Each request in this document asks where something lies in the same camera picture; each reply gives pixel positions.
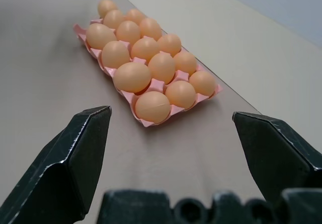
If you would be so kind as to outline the brown egg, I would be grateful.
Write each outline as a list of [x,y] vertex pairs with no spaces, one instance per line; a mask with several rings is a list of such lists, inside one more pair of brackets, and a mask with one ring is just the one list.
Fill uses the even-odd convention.
[[153,38],[155,41],[158,41],[162,36],[162,29],[158,22],[152,18],[143,19],[140,24],[140,34],[141,38],[144,36]]
[[165,34],[157,41],[160,51],[174,57],[182,49],[181,40],[176,34]]
[[170,104],[189,109],[193,106],[196,100],[196,91],[194,87],[186,81],[176,81],[170,84],[165,95]]
[[147,63],[160,52],[158,43],[153,38],[142,38],[133,44],[130,52],[131,58],[145,59]]
[[109,11],[117,9],[117,5],[112,0],[100,0],[97,6],[100,18],[104,18]]
[[103,24],[111,29],[117,29],[125,21],[125,17],[120,10],[111,10],[103,18]]
[[214,94],[217,86],[214,76],[207,71],[196,71],[190,76],[189,83],[196,93],[209,97]]
[[114,73],[113,83],[120,91],[138,93],[144,90],[151,81],[149,68],[139,62],[128,62]]
[[124,21],[116,30],[116,38],[133,45],[141,39],[140,28],[133,21]]
[[141,95],[135,103],[135,113],[139,119],[155,124],[164,121],[171,111],[168,98],[160,92],[151,91]]
[[176,70],[186,72],[191,76],[197,68],[197,59],[188,51],[181,51],[174,56]]
[[116,35],[104,24],[90,24],[86,31],[86,41],[91,48],[102,50],[111,41],[116,41]]
[[104,46],[101,60],[103,66],[118,69],[121,65],[130,62],[130,54],[124,43],[111,41]]
[[146,18],[146,15],[143,14],[140,10],[138,9],[130,9],[126,14],[125,14],[125,20],[127,21],[132,21],[137,25],[140,25],[141,21]]
[[148,63],[151,77],[169,84],[175,75],[175,61],[168,53],[158,53]]

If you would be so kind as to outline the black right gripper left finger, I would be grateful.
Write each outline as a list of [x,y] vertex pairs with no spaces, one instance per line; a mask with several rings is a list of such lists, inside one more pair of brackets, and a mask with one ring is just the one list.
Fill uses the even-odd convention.
[[74,224],[89,212],[112,109],[74,115],[38,154],[0,206],[0,224]]

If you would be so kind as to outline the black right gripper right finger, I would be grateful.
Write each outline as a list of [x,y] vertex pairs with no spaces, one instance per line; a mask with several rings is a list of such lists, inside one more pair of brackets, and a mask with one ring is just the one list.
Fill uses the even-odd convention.
[[322,154],[286,122],[234,112],[250,173],[263,197],[276,202],[284,189],[322,188]]

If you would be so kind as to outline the pink egg tray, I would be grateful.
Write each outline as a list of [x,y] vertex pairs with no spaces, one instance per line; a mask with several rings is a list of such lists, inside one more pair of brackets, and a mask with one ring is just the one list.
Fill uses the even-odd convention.
[[[101,23],[101,22],[102,22],[102,19],[94,19],[94,20],[90,21],[90,24]],[[79,39],[79,41],[86,47],[86,49],[90,53],[90,55],[98,62],[98,65],[99,65],[100,69],[106,75],[108,75],[110,78],[113,79],[116,69],[115,68],[108,68],[108,67],[103,66],[103,63],[102,63],[102,60],[101,60],[101,52],[102,51],[99,50],[99,49],[91,48],[90,45],[87,43],[87,39],[86,39],[86,31],[87,30],[82,28],[78,24],[73,25],[73,30],[74,30],[77,38]],[[131,59],[131,61],[146,64],[145,59],[140,59],[140,58],[137,58],[137,57],[135,57],[134,59]],[[198,72],[198,71],[206,72],[207,70],[205,68],[203,68],[203,66],[200,63],[197,63],[196,72]],[[176,82],[176,81],[186,81],[186,82],[188,82],[189,81],[188,73],[183,72],[181,70],[175,71],[175,75],[174,75],[174,78],[171,81],[171,83]],[[116,91],[121,96],[123,96],[126,99],[126,101],[129,103],[129,106],[130,106],[130,109],[131,109],[131,112],[132,112],[134,118],[138,122],[140,122],[144,127],[150,127],[150,126],[156,126],[156,125],[160,125],[160,124],[164,123],[165,121],[167,121],[169,118],[171,118],[175,114],[178,114],[180,112],[189,111],[194,106],[196,106],[198,103],[203,102],[203,101],[205,101],[207,99],[212,99],[214,96],[216,96],[219,92],[221,92],[223,90],[221,85],[215,83],[214,93],[211,96],[205,96],[205,95],[197,93],[196,94],[196,100],[195,100],[194,104],[187,110],[185,110],[184,108],[175,106],[175,105],[171,105],[169,115],[165,118],[164,121],[162,121],[160,123],[154,123],[154,122],[150,122],[150,121],[146,121],[146,120],[138,118],[136,113],[135,113],[135,104],[136,104],[137,100],[139,99],[139,97],[142,94],[147,93],[147,92],[151,92],[151,91],[164,93],[169,85],[170,84],[166,85],[164,82],[152,78],[150,83],[149,83],[149,85],[144,90],[142,90],[140,94],[135,94],[135,93],[130,93],[130,92],[118,90],[117,88],[116,88]]]

